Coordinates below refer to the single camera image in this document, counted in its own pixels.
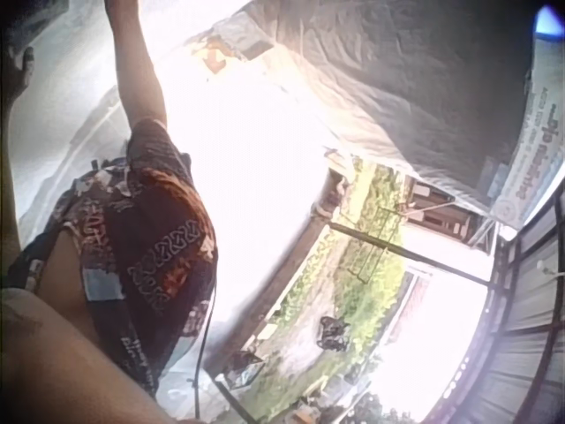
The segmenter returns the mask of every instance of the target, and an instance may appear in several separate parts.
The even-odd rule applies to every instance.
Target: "motorcycle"
[[[317,345],[327,351],[346,352],[349,348],[350,325],[343,318],[322,316],[320,319]]]

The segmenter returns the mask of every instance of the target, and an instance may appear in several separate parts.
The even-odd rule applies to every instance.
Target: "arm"
[[[2,190],[1,218],[2,218],[2,268],[1,274],[5,276],[8,267],[16,260],[20,252],[18,220],[16,219],[16,204],[14,200],[13,183],[11,180],[10,157],[8,153],[8,123],[10,121],[11,107],[16,99],[26,90],[34,70],[34,50],[27,48],[24,51],[22,66],[19,69],[10,49],[2,52],[2,176],[0,189]]]
[[[117,86],[130,127],[144,118],[167,125],[165,101],[139,22],[138,0],[105,0],[114,35]]]

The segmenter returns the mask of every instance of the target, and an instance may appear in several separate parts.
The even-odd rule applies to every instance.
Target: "dirt ground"
[[[365,202],[371,184],[374,166],[365,165],[359,174],[354,191],[345,197],[339,221],[344,224],[356,222]],[[261,344],[258,354],[266,358],[276,354],[279,358],[281,375],[297,375],[309,368],[323,351],[316,345],[320,318],[324,315],[335,316],[334,310],[334,273],[337,270],[350,238],[341,233],[326,229],[322,237],[332,237],[334,244],[320,270],[319,277],[308,292],[304,307],[291,329],[281,331]]]

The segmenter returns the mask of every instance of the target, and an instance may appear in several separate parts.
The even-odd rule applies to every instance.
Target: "printed fabric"
[[[126,158],[73,182],[8,280],[33,291],[63,228],[79,252],[103,349],[154,396],[160,377],[198,336],[215,285],[214,228],[188,156],[160,123],[137,124]]]

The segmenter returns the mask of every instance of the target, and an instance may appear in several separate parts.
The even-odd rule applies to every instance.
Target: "grass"
[[[324,352],[300,375],[281,376],[276,365],[260,376],[243,395],[241,403],[256,418],[267,420],[288,408],[322,375],[334,375],[347,367],[343,354]]]
[[[320,241],[315,252],[306,260],[302,274],[300,274],[300,277],[282,301],[281,309],[276,317],[273,317],[271,320],[279,329],[289,329],[294,325],[302,311],[305,298],[323,268],[334,243],[335,234],[329,232]]]
[[[389,214],[401,199],[401,187],[386,168],[377,168],[357,227],[375,237],[401,243],[399,216]],[[396,302],[403,260],[352,239],[335,273],[337,314],[351,324],[351,342],[360,354],[373,341],[380,321]]]
[[[381,239],[400,243],[397,221],[387,219],[388,212],[385,209],[396,208],[396,203],[401,201],[401,187],[386,168],[378,167],[372,175],[372,179],[371,175],[367,179],[367,184],[370,181],[368,194],[359,205],[357,228]],[[301,276],[274,318],[275,323],[279,325],[274,337],[291,336],[292,325],[302,312],[305,298],[331,253],[337,237],[337,234],[331,231],[308,258]],[[350,364],[364,356],[380,327],[380,321],[396,302],[402,277],[403,262],[400,258],[352,239],[335,271],[334,284],[336,314],[344,316],[345,321],[351,324],[353,349],[347,353],[324,352],[300,375],[280,375],[280,359],[274,355],[252,387],[240,398],[245,409],[256,418],[272,418],[288,408],[321,376],[344,372]],[[216,422],[237,422],[237,416],[234,412],[229,412],[219,417]]]

